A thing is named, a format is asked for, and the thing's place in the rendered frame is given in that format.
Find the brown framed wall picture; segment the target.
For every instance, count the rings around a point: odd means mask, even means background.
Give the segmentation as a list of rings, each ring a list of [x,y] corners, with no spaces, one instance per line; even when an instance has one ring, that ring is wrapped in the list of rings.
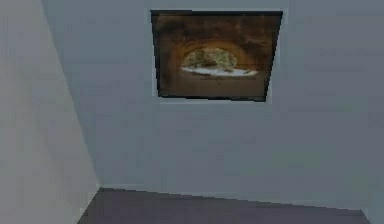
[[[156,89],[161,98],[265,102],[283,12],[152,10]],[[182,69],[185,58],[204,48],[236,59],[241,76],[215,76]]]

